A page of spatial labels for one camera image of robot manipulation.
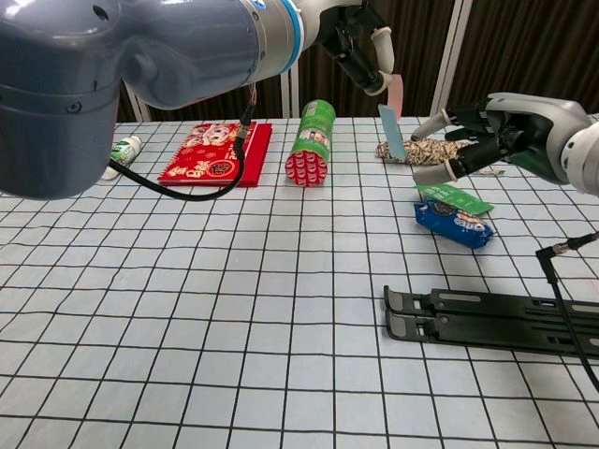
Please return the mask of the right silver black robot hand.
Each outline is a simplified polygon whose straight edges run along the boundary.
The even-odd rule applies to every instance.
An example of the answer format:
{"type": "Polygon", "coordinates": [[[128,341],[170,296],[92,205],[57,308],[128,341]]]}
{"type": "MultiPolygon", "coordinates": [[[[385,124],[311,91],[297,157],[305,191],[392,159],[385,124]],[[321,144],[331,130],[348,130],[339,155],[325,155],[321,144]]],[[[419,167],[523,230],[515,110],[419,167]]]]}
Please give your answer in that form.
{"type": "Polygon", "coordinates": [[[598,194],[598,124],[579,103],[529,94],[494,93],[472,105],[442,109],[413,133],[419,142],[447,125],[447,141],[470,140],[457,156],[414,174],[418,185],[469,176],[497,162],[558,185],[598,194]]]}

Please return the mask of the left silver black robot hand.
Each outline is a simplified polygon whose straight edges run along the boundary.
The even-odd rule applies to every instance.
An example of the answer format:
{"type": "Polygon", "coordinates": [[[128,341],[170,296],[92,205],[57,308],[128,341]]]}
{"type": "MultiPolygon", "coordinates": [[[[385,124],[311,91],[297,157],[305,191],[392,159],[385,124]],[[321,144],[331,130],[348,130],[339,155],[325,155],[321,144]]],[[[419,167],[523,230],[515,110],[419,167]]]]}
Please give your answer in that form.
{"type": "Polygon", "coordinates": [[[305,49],[322,47],[366,95],[381,94],[392,82],[395,54],[391,29],[367,1],[299,1],[305,49]],[[373,65],[357,43],[360,30],[370,36],[373,65]]]}

